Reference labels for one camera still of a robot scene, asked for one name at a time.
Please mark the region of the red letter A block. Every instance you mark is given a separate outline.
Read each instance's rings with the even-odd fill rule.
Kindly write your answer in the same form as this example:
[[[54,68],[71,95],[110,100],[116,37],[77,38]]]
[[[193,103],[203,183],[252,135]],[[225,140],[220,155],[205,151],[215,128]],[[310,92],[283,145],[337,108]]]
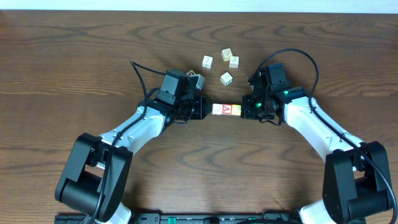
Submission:
[[[222,104],[222,114],[232,114],[232,109],[232,105]]]

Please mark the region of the white and yellow block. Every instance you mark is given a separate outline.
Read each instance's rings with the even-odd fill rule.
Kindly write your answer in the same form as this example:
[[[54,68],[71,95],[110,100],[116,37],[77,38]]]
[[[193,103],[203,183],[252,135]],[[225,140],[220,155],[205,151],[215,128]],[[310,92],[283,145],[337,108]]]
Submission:
[[[240,116],[241,115],[241,105],[232,105],[231,108],[231,114],[234,116]]]

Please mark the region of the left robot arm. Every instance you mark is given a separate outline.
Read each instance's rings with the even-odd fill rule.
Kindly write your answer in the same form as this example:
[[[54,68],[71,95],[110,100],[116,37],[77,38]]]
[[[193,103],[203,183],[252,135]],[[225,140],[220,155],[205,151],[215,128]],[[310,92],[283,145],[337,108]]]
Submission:
[[[145,98],[120,126],[75,141],[55,189],[55,199],[84,213],[83,223],[128,223],[132,212],[122,203],[133,156],[173,123],[204,119],[211,103],[204,96],[173,105]]]

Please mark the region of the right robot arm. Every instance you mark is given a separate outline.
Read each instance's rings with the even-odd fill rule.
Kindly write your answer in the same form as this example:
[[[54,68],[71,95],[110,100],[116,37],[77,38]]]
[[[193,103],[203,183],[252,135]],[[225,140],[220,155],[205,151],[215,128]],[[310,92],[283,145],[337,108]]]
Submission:
[[[325,163],[322,199],[299,210],[302,223],[350,223],[392,210],[397,202],[392,189],[387,152],[377,141],[353,136],[317,104],[303,88],[243,96],[242,118],[279,124],[298,131]]]

